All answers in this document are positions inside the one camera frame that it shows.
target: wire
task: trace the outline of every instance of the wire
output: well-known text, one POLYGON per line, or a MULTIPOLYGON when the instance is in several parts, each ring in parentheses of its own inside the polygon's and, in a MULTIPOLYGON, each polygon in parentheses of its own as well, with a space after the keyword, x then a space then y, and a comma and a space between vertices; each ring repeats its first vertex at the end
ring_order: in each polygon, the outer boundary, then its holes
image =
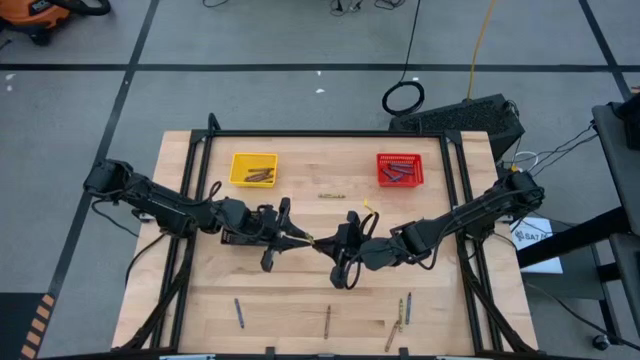
POLYGON ((422 0, 418 0, 418 5, 416 6, 416 13, 413 16, 413 27, 411 28, 411 38, 409 39, 409 48, 407 49, 407 57, 404 60, 404 70, 402 71, 402 76, 400 77, 400 81, 398 81, 398 83, 401 83, 402 80, 404 80, 404 76, 407 74, 407 67, 409 66, 409 57, 411 56, 411 48, 413 47, 413 36, 416 33, 416 24, 418 23, 418 13, 420 13, 421 3, 422 3, 422 0))
POLYGON ((591 328, 593 328, 593 329, 595 329, 595 330, 597 330, 597 331, 601 332, 602 334, 607 335, 609 338, 611 338, 611 339, 613 339, 613 340, 615 340, 615 341, 617 341, 617 342, 619 342, 619 343, 621 343, 621 344, 627 345, 628 347, 630 347, 630 348, 632 348, 632 349, 634 349, 634 350, 640 351, 640 346, 638 346, 638 345, 636 345, 636 344, 634 344, 634 343, 632 343, 632 342, 630 342, 630 341, 628 341, 628 340, 625 340, 625 339, 623 339, 623 338, 621 338, 621 337, 619 337, 619 336, 616 336, 615 334, 610 333, 609 331, 607 331, 607 330, 605 330, 605 329, 601 328, 600 326, 598 326, 598 325, 596 325, 596 324, 592 323, 591 321, 589 321, 589 320, 587 320, 587 319, 583 318, 583 317, 582 317, 582 316, 580 316, 580 315, 579 315, 575 310, 571 309, 571 308, 569 307, 569 305, 565 304, 562 300, 558 299, 557 297, 555 297, 555 296, 553 296, 553 295, 549 294, 546 290, 544 290, 544 289, 542 289, 542 288, 540 288, 540 287, 537 287, 537 286, 535 286, 535 285, 533 285, 533 284, 530 284, 530 283, 528 283, 528 282, 526 282, 526 281, 524 282, 524 284, 525 284, 526 286, 528 286, 528 287, 530 287, 530 288, 534 289, 534 290, 539 291, 540 293, 542 293, 542 294, 543 294, 543 295, 545 295, 546 297, 548 297, 548 298, 550 298, 550 299, 555 300, 555 301, 556 301, 558 304, 560 304, 560 306, 562 306, 562 307, 563 307, 563 308, 564 308, 564 309, 565 309, 569 314, 573 315, 573 317, 575 317, 576 319, 580 320, 580 321, 581 321, 581 322, 583 322, 584 324, 586 324, 586 325, 590 326, 591 328))
POLYGON ((7 39, 2 44, 0 44, 0 51, 2 51, 2 49, 4 49, 7 45, 11 44, 12 41, 13 40, 11 39, 7 39))
MULTIPOLYGON (((375 230, 376 226, 378 225, 378 219, 380 218, 380 214, 376 211, 373 212, 369 215, 367 215, 364 220, 362 220, 362 222, 360 223, 360 234, 362 235, 364 241, 369 241, 371 239, 371 234, 373 234, 373 231, 375 230), (369 220, 373 218, 373 222, 371 223, 371 226, 369 226, 369 231, 365 234, 364 233, 364 229, 367 226, 367 223, 369 222, 369 220)), ((351 285, 349 285, 348 279, 349 279, 349 271, 351 270, 351 266, 353 265, 353 263, 355 261, 358 260, 358 258, 362 258, 362 255, 364 254, 368 254, 368 253, 373 253, 373 252, 377 252, 377 251, 386 251, 386 249, 378 249, 378 250, 370 250, 370 251, 365 251, 365 252, 358 252, 356 253, 356 255, 354 257, 352 257, 351 259, 349 259, 349 261, 347 262, 345 268, 344 268, 344 287, 347 290, 351 290, 353 289, 356 284, 358 283, 358 280, 360 279, 360 270, 361 270, 361 264, 362 262, 358 261, 358 265, 356 267, 356 277, 353 280, 353 283, 351 283, 351 285)))
POLYGON ((541 218, 545 218, 545 219, 547 219, 547 220, 549 220, 549 221, 554 221, 554 222, 560 223, 560 224, 562 224, 562 225, 564 225, 564 226, 567 226, 567 227, 569 227, 569 228, 575 227, 575 225, 571 225, 571 224, 566 223, 566 222, 564 222, 564 221, 560 221, 560 220, 556 220, 556 219, 550 219, 549 217, 544 216, 544 215, 540 214, 539 212, 537 212, 537 211, 535 211, 535 210, 534 210, 534 211, 531 211, 531 212, 532 212, 532 213, 534 213, 534 214, 536 214, 536 215, 538 215, 538 216, 540 216, 541 218))
POLYGON ((539 227, 537 227, 537 226, 535 226, 533 224, 529 224, 528 222, 524 221, 524 218, 522 219, 522 223, 527 225, 527 226, 529 226, 529 227, 532 227, 532 228, 534 228, 534 229, 536 229, 538 231, 541 231, 541 232, 545 233, 545 235, 546 234, 555 234, 553 231, 544 231, 544 230, 540 229, 539 227))
POLYGON ((162 240, 165 237, 165 235, 166 234, 162 234, 162 235, 158 236, 157 239, 153 240, 147 246, 142 248, 142 250, 140 250, 140 252, 138 252, 136 254, 136 256, 133 257, 133 259, 129 263, 129 266, 127 266, 127 272, 126 272, 125 277, 124 277, 124 286, 127 286, 127 283, 129 282, 129 274, 131 273, 131 269, 133 268, 133 264, 135 264, 136 260, 138 260, 138 258, 140 256, 142 256, 142 254, 144 254, 147 250, 151 249, 155 244, 159 243, 160 240, 162 240))
POLYGON ((522 135, 518 138, 518 143, 516 144, 516 150, 513 152, 513 157, 511 158, 511 162, 516 161, 516 156, 518 156, 518 149, 520 149, 520 143, 522 142, 522 135))
POLYGON ((416 12, 413 17, 413 28, 411 29, 411 39, 409 40, 409 48, 407 49, 407 57, 404 61, 404 69, 402 70, 402 76, 400 77, 400 81, 397 84, 393 85, 389 90, 387 90, 382 96, 382 108, 387 113, 394 116, 403 116, 416 112, 424 103, 424 87, 417 81, 403 81, 405 75, 407 74, 407 67, 409 66, 409 58, 411 56, 411 48, 413 47, 413 37, 416 32, 416 24, 418 23, 418 14, 420 13, 420 4, 422 0, 418 0, 418 5, 416 6, 416 12), (388 101, 391 93, 396 91, 397 89, 403 86, 412 86, 418 90, 418 101, 416 101, 413 105, 409 106, 403 110, 393 110, 389 108, 388 101))
POLYGON ((520 224, 522 224, 522 221, 524 221, 524 218, 518 220, 518 223, 516 224, 516 226, 514 226, 513 229, 511 229, 511 233, 512 234, 518 228, 518 226, 520 226, 520 224))
POLYGON ((484 38, 484 32, 487 30, 487 25, 489 25, 489 20, 491 19, 491 13, 493 12, 493 7, 496 5, 496 0, 491 0, 491 5, 489 5, 489 10, 487 11, 487 15, 484 18, 484 23, 482 24, 482 30, 480 30, 480 35, 478 36, 478 41, 476 41, 476 48, 473 49, 473 60, 471 60, 471 71, 469 72, 469 89, 467 89, 467 101, 471 101, 471 91, 473 89, 473 75, 476 69, 476 57, 478 56, 478 49, 480 49, 480 45, 482 44, 482 38, 484 38))
POLYGON ((566 152, 565 152, 564 154, 562 154, 562 155, 558 156, 557 158, 555 158, 551 163, 549 163, 549 164, 547 164, 547 165, 543 166, 543 167, 542 167, 542 169, 538 170, 535 174, 533 174, 533 177, 538 176, 538 174, 540 174, 544 169, 546 169, 546 168, 548 168, 549 166, 551 166, 551 165, 555 164, 558 160, 560 160, 560 159, 562 159, 563 157, 565 157, 567 154, 569 154, 572 150, 574 150, 574 149, 575 149, 575 148, 577 148, 578 146, 580 146, 580 145, 582 145, 582 144, 586 144, 586 143, 588 143, 589 141, 591 141, 591 140, 593 140, 593 139, 595 139, 595 138, 597 138, 597 137, 598 137, 598 135, 596 134, 596 135, 593 135, 593 136, 591 136, 591 137, 588 137, 588 138, 586 138, 586 139, 584 139, 584 140, 582 140, 582 141, 578 142, 577 144, 573 145, 573 147, 571 147, 570 149, 567 149, 567 150, 566 150, 566 152))
POLYGON ((514 154, 514 156, 513 156, 513 160, 514 160, 514 161, 512 161, 511 163, 512 163, 512 164, 515 164, 515 163, 520 162, 520 161, 515 161, 515 159, 516 159, 518 156, 520 156, 520 155, 527 155, 527 154, 528 154, 528 155, 533 155, 533 158, 535 158, 535 159, 536 159, 536 161, 533 163, 533 165, 531 165, 531 166, 526 170, 526 171, 531 171, 531 169, 533 169, 533 167, 534 167, 534 166, 538 165, 538 162, 539 162, 539 160, 540 160, 540 157, 538 156, 538 154, 534 153, 533 151, 520 151, 520 152, 515 153, 515 154, 514 154))
POLYGON ((98 204, 100 204, 100 203, 103 203, 103 202, 107 202, 107 201, 109 201, 109 200, 98 199, 98 200, 94 201, 93 203, 91 203, 91 209, 93 210, 93 212, 95 212, 96 214, 98 214, 98 215, 100 215, 100 216, 104 217, 105 219, 109 220, 113 225, 115 225, 116 227, 118 227, 118 228, 120 228, 120 229, 122 229, 122 230, 124 230, 124 231, 128 232, 128 233, 129 233, 129 234, 131 234, 133 237, 136 237, 136 238, 137 238, 137 237, 139 237, 139 235, 138 235, 138 234, 136 234, 135 232, 133 232, 133 231, 129 230, 126 226, 124 226, 124 225, 120 225, 120 224, 119 224, 117 221, 115 221, 111 216, 109 216, 109 215, 107 215, 107 214, 103 213, 102 211, 100 211, 100 210, 98 210, 98 209, 96 208, 96 205, 98 205, 98 204))
POLYGON ((405 3, 405 0, 397 0, 397 1, 376 0, 376 2, 373 3, 373 6, 377 7, 378 9, 395 10, 396 8, 399 8, 400 6, 404 5, 404 3, 405 3))
POLYGON ((567 149, 565 149, 565 150, 561 150, 561 149, 562 149, 563 147, 565 147, 565 146, 569 145, 569 144, 570 144, 570 143, 572 143, 573 141, 577 140, 580 136, 584 135, 586 132, 588 132, 588 131, 589 131, 589 130, 591 130, 592 128, 593 128, 593 124, 589 124, 589 126, 588 126, 586 129, 584 129, 584 130, 582 130, 581 132, 579 132, 579 133, 578 133, 578 135, 576 135, 576 136, 574 136, 572 139, 570 139, 570 140, 566 141, 564 144, 562 144, 562 145, 558 146, 557 148, 555 148, 555 150, 553 150, 553 151, 549 152, 549 155, 547 155, 544 159, 540 160, 540 163, 539 163, 539 164, 542 164, 542 163, 543 163, 543 162, 545 162, 545 161, 546 161, 550 156, 552 156, 553 154, 555 154, 555 153, 557 153, 557 152, 563 152, 563 151, 566 151, 567 149))
MULTIPOLYGON (((584 133, 589 131, 592 127, 593 127, 593 125, 589 125, 589 127, 586 130, 581 131, 578 135, 573 137, 571 140, 566 141, 562 145, 558 146, 555 150, 547 150, 547 151, 541 151, 541 152, 537 153, 537 156, 544 155, 544 154, 549 154, 544 159, 540 160, 538 162, 538 164, 542 163, 543 161, 545 161, 548 157, 552 156, 553 154, 564 153, 566 151, 571 150, 571 149, 565 149, 565 150, 560 150, 560 149, 565 147, 565 146, 567 146, 567 145, 569 145, 571 142, 575 141, 576 139, 578 139, 584 133)), ((531 156, 531 157, 520 159, 520 160, 517 160, 517 161, 503 161, 503 163, 505 163, 505 164, 517 164, 517 163, 521 163, 523 161, 528 161, 528 160, 535 159, 535 158, 536 158, 536 156, 531 156)))
POLYGON ((224 5, 224 4, 228 3, 228 2, 229 2, 229 0, 222 0, 222 1, 218 2, 217 4, 207 4, 207 0, 202 0, 202 5, 204 5, 204 7, 206 7, 206 8, 212 9, 212 8, 218 7, 220 5, 224 5))
MULTIPOLYGON (((509 245, 513 246, 514 249, 516 249, 516 251, 518 250, 518 248, 516 247, 516 244, 513 243, 513 240, 509 239, 508 237, 498 234, 496 232, 492 232, 491 235, 495 235, 497 236, 499 239, 505 240, 507 243, 509 243, 509 245)), ((487 236, 486 238, 480 240, 480 244, 478 244, 478 247, 482 247, 484 246, 484 242, 487 241, 489 239, 489 237, 487 236)), ((476 255, 478 254, 478 248, 476 248, 476 250, 473 252, 473 254, 471 254, 467 260, 471 260, 473 259, 476 255)))
POLYGON ((179 199, 171 199, 172 201, 175 201, 176 203, 182 205, 182 206, 200 206, 200 205, 204 205, 206 203, 211 202, 211 200, 213 200, 213 197, 216 196, 216 194, 218 193, 218 191, 220 191, 220 188, 222 188, 222 182, 221 181, 216 181, 214 182, 211 187, 209 188, 209 195, 207 195, 206 198, 200 200, 200 201, 196 201, 196 202, 186 202, 186 201, 182 201, 179 199))

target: yellow cable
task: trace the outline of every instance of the yellow cable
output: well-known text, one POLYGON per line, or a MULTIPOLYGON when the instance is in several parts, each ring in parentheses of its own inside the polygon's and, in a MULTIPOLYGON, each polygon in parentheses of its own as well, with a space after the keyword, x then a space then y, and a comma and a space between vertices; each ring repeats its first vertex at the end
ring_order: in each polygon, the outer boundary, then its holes
POLYGON ((476 48, 473 50, 473 60, 471 61, 471 73, 469 75, 469 89, 467 90, 467 101, 471 100, 471 89, 473 89, 473 71, 476 68, 476 56, 478 56, 478 49, 480 49, 480 45, 482 44, 482 38, 484 37, 484 32, 487 30, 487 25, 489 25, 489 20, 491 19, 491 13, 493 12, 493 7, 496 5, 496 0, 491 0, 491 5, 489 5, 489 11, 487 11, 487 16, 484 18, 484 24, 482 24, 482 30, 480 30, 480 36, 478 36, 478 41, 476 42, 476 48))

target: red basket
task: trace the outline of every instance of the red basket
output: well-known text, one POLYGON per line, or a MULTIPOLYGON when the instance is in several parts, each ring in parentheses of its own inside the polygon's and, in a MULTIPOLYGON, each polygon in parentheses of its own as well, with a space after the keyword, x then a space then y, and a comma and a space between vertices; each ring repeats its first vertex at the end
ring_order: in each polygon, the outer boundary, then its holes
POLYGON ((416 187, 424 184, 424 178, 422 177, 422 160, 418 154, 378 154, 378 184, 380 186, 391 187, 416 187), (407 167, 406 170, 413 171, 413 174, 402 174, 402 178, 397 181, 392 181, 387 174, 383 171, 391 173, 394 176, 401 173, 395 170, 391 170, 391 164, 407 164, 412 167, 407 167))

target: black floor stripe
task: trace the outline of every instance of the black floor stripe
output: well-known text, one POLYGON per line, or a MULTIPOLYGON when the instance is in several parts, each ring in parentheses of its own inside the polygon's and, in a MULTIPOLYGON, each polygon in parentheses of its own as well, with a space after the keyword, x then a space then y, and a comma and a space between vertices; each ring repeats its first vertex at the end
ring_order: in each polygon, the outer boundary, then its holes
MULTIPOLYGON (((122 80, 122 83, 120 84, 120 89, 118 90, 118 95, 116 96, 115 102, 113 104, 111 115, 109 116, 109 120, 107 121, 107 125, 102 135, 102 140, 100 141, 100 145, 98 146, 98 151, 96 152, 95 157, 96 161, 104 159, 107 156, 107 152, 109 151, 109 146, 111 145, 111 141, 113 140, 113 134, 116 131, 116 126, 118 125, 118 121, 120 120, 120 114, 122 113, 122 108, 124 107, 124 103, 127 100, 127 94, 129 93, 129 89, 131 87, 131 81, 133 80, 133 75, 135 74, 135 65, 140 60, 140 55, 142 54, 142 49, 144 48, 147 36, 149 35, 149 29, 151 28, 153 17, 155 16, 156 10, 158 9, 158 2, 159 0, 151 0, 151 3, 149 4, 147 15, 145 16, 144 22, 142 23, 142 29, 140 30, 140 34, 138 35, 138 40, 136 41, 136 45, 133 49, 133 53, 131 54, 131 59, 129 60, 129 64, 127 65, 124 78, 122 80)), ((62 290, 64 279, 66 278, 67 272, 69 271, 71 259, 73 257, 73 253, 75 252, 76 245, 78 244, 80 232, 82 231, 82 226, 84 225, 84 221, 87 217, 90 203, 91 196, 87 195, 86 193, 82 193, 82 197, 80 198, 80 202, 78 203, 78 208, 76 209, 76 214, 74 215, 73 221, 71 223, 71 228, 69 229, 69 233, 67 234, 67 239, 65 241, 64 247, 62 248, 60 259, 58 259, 58 264, 56 265, 56 269, 53 273, 53 278, 51 279, 51 284, 49 285, 49 293, 51 293, 55 298, 58 298, 60 296, 60 291, 62 290)))
POLYGON ((0 64, 4 71, 126 71, 127 64, 0 64))
POLYGON ((584 16, 587 18, 589 27, 591 27, 591 32, 593 32, 593 36, 595 36, 598 46, 600 46, 600 51, 602 51, 602 55, 607 61, 607 65, 614 68, 611 74, 613 75, 613 79, 616 81, 616 85, 618 86, 618 90, 620 90, 622 98, 624 100, 630 99, 631 91, 629 90, 629 85, 627 85, 622 73, 616 70, 618 63, 613 56, 613 52, 611 52, 611 48, 609 47, 607 40, 604 38, 604 34, 602 33, 602 29, 600 29, 600 25, 598 25, 595 15, 593 15, 589 2, 587 0, 580 0, 580 7, 584 12, 584 16))
MULTIPOLYGON (((141 64, 138 71, 251 72, 251 71, 402 71, 404 64, 141 64)), ((408 71, 469 72, 466 64, 409 64, 408 71)), ((611 72, 607 65, 476 65, 477 72, 611 72)))
MULTIPOLYGON (((166 72, 253 72, 253 71, 402 71, 404 64, 0 64, 0 71, 166 71, 166 72)), ((409 64, 409 71, 468 72, 469 64, 409 64)), ((479 64, 477 72, 589 73, 640 72, 640 65, 517 65, 479 64)))

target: wooden table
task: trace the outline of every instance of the wooden table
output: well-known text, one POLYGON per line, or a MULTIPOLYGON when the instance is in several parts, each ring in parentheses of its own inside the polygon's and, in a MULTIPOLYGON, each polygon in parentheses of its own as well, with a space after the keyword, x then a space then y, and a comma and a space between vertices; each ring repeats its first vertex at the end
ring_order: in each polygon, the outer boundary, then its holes
MULTIPOLYGON (((153 180, 179 191, 189 132, 164 135, 153 180)), ((465 156, 474 196, 496 180, 486 133, 463 133, 465 156)), ((462 202, 457 161, 450 146, 457 193, 462 202)), ((200 154, 196 155, 199 164, 200 154)), ((367 214, 363 200, 380 213, 374 236, 389 236, 389 229, 411 220, 435 218, 450 210, 440 145, 430 138, 267 138, 216 137, 209 163, 206 189, 223 182, 217 195, 245 201, 255 208, 277 206, 282 197, 292 200, 291 218, 316 238, 335 234, 347 211, 367 214), (279 155, 278 178, 273 189, 237 188, 228 174, 236 152, 279 155), (419 153, 425 183, 413 189, 380 188, 375 154, 419 153), (319 199, 318 193, 342 193, 345 199, 319 199)), ((195 193, 197 171, 191 181, 195 193)), ((510 237, 506 225, 497 232, 510 237)), ((139 251, 157 237, 155 224, 142 225, 139 251)), ((329 281, 330 258, 305 248, 275 257, 271 273, 260 268, 264 248, 220 244, 220 234, 200 233, 188 291, 180 340, 184 353, 264 353, 275 346, 279 354, 385 354, 385 342, 398 317, 398 300, 412 293, 411 323, 398 333, 389 354, 408 347, 412 355, 473 353, 469 321, 453 236, 440 246, 437 266, 425 271, 403 265, 372 272, 364 270, 358 286, 334 289, 329 281), (240 300, 246 327, 238 324, 234 298, 240 300), (327 305, 331 327, 325 340, 327 305)), ((140 258, 131 272, 113 345, 126 342, 158 301, 169 241, 140 258)), ((533 325, 514 249, 498 238, 485 242, 488 270, 498 308, 531 346, 536 347, 533 325)), ((485 348, 490 348, 486 314, 478 303, 485 348)), ((163 344, 169 341, 173 309, 167 313, 163 344)))

